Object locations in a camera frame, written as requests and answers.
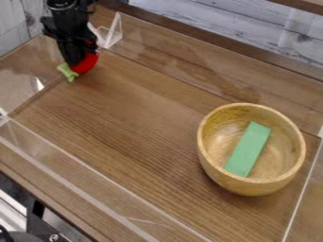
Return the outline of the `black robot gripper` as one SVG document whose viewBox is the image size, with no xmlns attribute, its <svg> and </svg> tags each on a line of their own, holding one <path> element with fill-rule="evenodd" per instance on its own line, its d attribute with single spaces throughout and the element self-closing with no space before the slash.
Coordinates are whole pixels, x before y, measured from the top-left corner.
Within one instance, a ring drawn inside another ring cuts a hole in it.
<svg viewBox="0 0 323 242">
<path fill-rule="evenodd" d="M 40 18 L 43 33 L 58 41 L 66 62 L 75 66 L 87 53 L 98 53 L 98 37 L 88 28 L 88 12 L 80 8 L 54 9 Z"/>
</svg>

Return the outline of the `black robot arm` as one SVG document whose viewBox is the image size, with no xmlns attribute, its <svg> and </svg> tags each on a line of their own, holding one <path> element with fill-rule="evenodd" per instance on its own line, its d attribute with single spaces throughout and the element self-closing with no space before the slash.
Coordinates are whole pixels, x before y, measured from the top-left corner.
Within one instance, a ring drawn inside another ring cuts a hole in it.
<svg viewBox="0 0 323 242">
<path fill-rule="evenodd" d="M 42 16 L 43 34 L 58 42 L 58 49 L 71 66 L 78 66 L 88 54 L 98 53 L 98 36 L 88 27 L 88 0 L 47 0 L 51 16 Z"/>
</svg>

